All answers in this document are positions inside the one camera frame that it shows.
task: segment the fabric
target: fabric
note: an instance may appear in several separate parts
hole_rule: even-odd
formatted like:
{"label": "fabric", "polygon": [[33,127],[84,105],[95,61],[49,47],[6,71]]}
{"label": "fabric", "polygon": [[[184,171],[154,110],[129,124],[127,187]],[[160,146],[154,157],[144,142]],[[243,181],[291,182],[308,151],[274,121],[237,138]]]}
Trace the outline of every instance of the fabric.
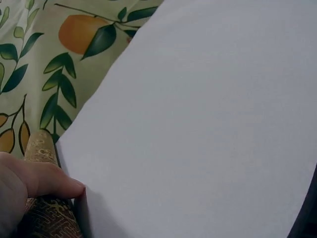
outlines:
{"label": "fabric", "polygon": [[165,0],[56,144],[89,188],[78,221],[95,237],[287,237],[317,163],[316,12]]}
{"label": "fabric", "polygon": [[[41,130],[31,135],[25,160],[58,166],[53,140],[48,132]],[[50,195],[29,198],[15,237],[82,238],[69,202]]]}
{"label": "fabric", "polygon": [[0,151],[54,142],[162,0],[2,0]]}

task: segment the yellow fruit print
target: yellow fruit print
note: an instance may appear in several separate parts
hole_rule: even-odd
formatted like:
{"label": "yellow fruit print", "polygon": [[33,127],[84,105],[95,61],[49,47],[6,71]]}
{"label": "yellow fruit print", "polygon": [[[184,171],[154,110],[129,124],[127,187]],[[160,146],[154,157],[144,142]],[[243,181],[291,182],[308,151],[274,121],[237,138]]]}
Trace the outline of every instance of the yellow fruit print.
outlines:
{"label": "yellow fruit print", "polygon": [[14,129],[10,128],[0,134],[0,151],[11,153],[15,144]]}
{"label": "yellow fruit print", "polygon": [[71,15],[60,27],[58,37],[65,48],[83,55],[97,30],[107,25],[109,22],[98,17]]}
{"label": "yellow fruit print", "polygon": [[28,126],[28,123],[24,121],[19,129],[19,144],[22,154],[24,155],[26,146],[28,144],[30,138],[30,128]]}
{"label": "yellow fruit print", "polygon": [[0,113],[0,127],[2,127],[8,120],[8,115],[5,113]]}

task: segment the finger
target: finger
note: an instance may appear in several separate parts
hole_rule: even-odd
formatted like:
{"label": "finger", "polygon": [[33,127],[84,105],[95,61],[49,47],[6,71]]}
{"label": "finger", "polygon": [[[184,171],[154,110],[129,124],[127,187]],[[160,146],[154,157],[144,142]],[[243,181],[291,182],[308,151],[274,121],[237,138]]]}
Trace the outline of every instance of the finger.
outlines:
{"label": "finger", "polygon": [[29,197],[52,194],[70,199],[78,197],[85,189],[81,182],[68,177],[59,167],[51,163],[26,162],[11,156],[2,163],[25,184]]}

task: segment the sheet of paper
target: sheet of paper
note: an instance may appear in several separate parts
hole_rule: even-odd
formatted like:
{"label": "sheet of paper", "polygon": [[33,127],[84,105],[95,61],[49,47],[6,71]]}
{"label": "sheet of paper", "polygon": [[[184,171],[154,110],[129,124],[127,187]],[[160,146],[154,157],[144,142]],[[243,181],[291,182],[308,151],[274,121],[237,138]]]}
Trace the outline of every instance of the sheet of paper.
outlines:
{"label": "sheet of paper", "polygon": [[166,0],[57,143],[85,232],[287,237],[317,162],[316,12]]}

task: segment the human skin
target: human skin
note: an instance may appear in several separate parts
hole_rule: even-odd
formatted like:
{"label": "human skin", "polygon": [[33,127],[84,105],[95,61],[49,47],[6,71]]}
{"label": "human skin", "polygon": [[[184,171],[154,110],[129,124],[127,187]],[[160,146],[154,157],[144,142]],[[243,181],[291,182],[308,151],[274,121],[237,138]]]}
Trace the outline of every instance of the human skin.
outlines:
{"label": "human skin", "polygon": [[28,197],[52,194],[80,196],[84,184],[51,163],[26,162],[0,152],[0,237],[8,237],[21,221]]}

